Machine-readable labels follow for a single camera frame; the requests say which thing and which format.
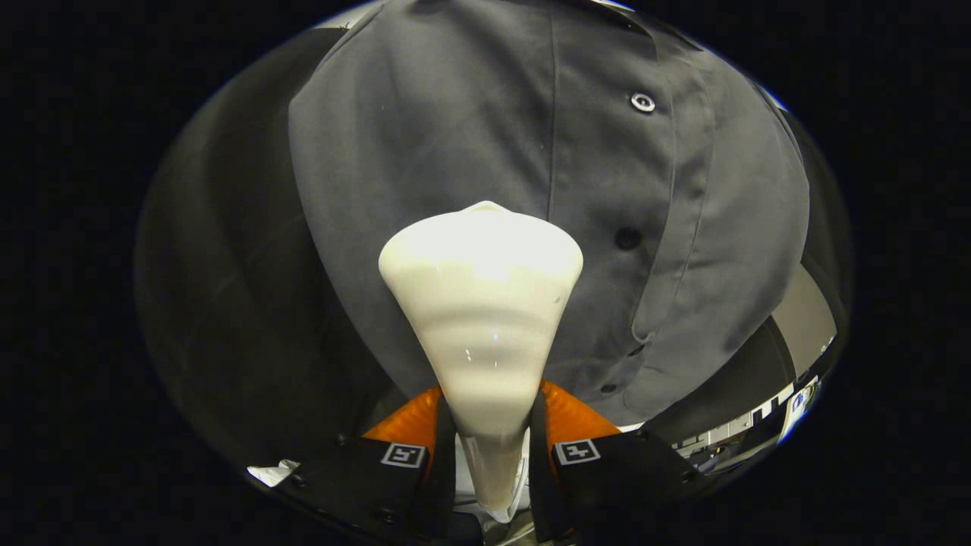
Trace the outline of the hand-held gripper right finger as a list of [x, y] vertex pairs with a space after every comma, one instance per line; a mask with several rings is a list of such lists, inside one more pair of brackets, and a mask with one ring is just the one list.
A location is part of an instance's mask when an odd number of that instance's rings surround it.
[[623, 432], [551, 381], [529, 421], [541, 541], [649, 541], [706, 497], [710, 479], [647, 428]]

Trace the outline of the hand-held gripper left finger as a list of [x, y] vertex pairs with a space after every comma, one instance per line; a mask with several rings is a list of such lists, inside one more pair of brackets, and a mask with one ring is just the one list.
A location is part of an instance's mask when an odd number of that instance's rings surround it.
[[297, 464], [270, 493], [361, 543], [444, 543], [455, 435], [443, 391], [428, 388], [363, 435], [340, 436]]

